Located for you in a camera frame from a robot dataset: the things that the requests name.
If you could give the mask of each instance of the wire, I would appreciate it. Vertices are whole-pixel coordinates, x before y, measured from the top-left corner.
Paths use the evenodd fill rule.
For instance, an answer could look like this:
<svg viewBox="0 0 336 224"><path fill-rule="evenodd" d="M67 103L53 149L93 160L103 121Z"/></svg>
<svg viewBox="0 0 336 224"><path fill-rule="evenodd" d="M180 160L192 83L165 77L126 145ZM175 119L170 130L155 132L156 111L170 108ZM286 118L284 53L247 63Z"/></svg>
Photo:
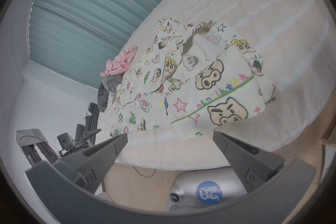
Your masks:
<svg viewBox="0 0 336 224"><path fill-rule="evenodd" d="M23 136L23 137L21 137L20 138L20 140L19 140L19 142L18 142L18 144L19 144L19 147L20 147L20 141L21 141L21 139L22 138L25 138L25 137L32 137L32 138L37 138L37 139L40 139L42 142L45 142L44 140L42 140L41 138L39 138L39 137L36 137L36 136L32 136L32 135L25 135L25 136ZM58 155L53 149L52 149L52 147L50 147L50 149L58 156L58 157L61 157L60 155Z"/></svg>
<svg viewBox="0 0 336 224"><path fill-rule="evenodd" d="M134 168L134 170L135 170L140 176L143 176L143 175L141 175L141 174L138 172L138 170L137 170L134 166L132 166L132 167ZM156 169L154 170L154 173L153 173L151 176L143 176L143 177L151 178L151 177L155 174L155 172L156 172Z"/></svg>

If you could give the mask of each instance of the pink clothing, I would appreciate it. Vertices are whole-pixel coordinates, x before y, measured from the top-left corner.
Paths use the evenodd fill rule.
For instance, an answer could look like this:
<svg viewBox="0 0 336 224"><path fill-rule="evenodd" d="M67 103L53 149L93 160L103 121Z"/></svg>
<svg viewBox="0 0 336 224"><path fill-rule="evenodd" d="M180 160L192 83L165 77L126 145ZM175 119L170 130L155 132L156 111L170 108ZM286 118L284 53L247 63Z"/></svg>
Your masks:
<svg viewBox="0 0 336 224"><path fill-rule="evenodd" d="M137 47L131 46L128 50L122 50L114 61L108 60L106 62L106 70L100 73L101 77L108 77L111 75L120 75L127 71L132 64L133 58L137 53Z"/></svg>

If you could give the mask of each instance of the green curtain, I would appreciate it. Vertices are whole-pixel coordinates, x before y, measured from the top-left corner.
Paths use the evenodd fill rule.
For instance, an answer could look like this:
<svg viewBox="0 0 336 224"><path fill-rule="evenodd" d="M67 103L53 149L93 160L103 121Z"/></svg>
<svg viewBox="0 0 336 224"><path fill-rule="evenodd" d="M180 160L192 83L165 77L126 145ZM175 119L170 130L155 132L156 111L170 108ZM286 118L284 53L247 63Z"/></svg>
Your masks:
<svg viewBox="0 0 336 224"><path fill-rule="evenodd" d="M33 0L30 58L98 88L100 72L162 0Z"/></svg>

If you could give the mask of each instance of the bed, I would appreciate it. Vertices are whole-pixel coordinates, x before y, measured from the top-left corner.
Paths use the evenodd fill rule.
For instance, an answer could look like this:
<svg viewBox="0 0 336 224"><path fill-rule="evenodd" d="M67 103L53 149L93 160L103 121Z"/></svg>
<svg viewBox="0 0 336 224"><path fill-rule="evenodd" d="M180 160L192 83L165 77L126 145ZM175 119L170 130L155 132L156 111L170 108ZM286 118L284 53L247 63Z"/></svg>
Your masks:
<svg viewBox="0 0 336 224"><path fill-rule="evenodd" d="M157 21L164 17L179 23L225 21L263 55L265 75L277 85L277 101L259 116L216 130L274 151L293 141L317 117L334 89L335 25L323 0L162 0L124 46L138 46L132 65L153 43ZM102 131L96 143L110 138L114 115L109 102L99 115ZM184 140L172 128L128 134L117 162L160 170L229 164L211 133Z"/></svg>

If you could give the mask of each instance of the wooden floor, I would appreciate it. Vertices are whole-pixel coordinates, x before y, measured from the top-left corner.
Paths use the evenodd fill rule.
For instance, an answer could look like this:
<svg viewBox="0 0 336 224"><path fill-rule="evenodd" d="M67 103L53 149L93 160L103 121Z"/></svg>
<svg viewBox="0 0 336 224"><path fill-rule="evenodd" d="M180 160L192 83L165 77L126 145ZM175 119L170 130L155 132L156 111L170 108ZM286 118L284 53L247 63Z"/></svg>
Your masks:
<svg viewBox="0 0 336 224"><path fill-rule="evenodd" d="M300 158L317 169L306 195L288 219L304 205L319 185L324 158L321 138L328 138L333 131L336 125L335 115L336 91L332 93L321 114L297 139L275 151L276 154L285 158L285 165L294 158ZM117 204L126 207L148 211L166 211L170 187L177 175L185 171L155 171L154 169L135 168L115 163L104 180L107 194Z"/></svg>

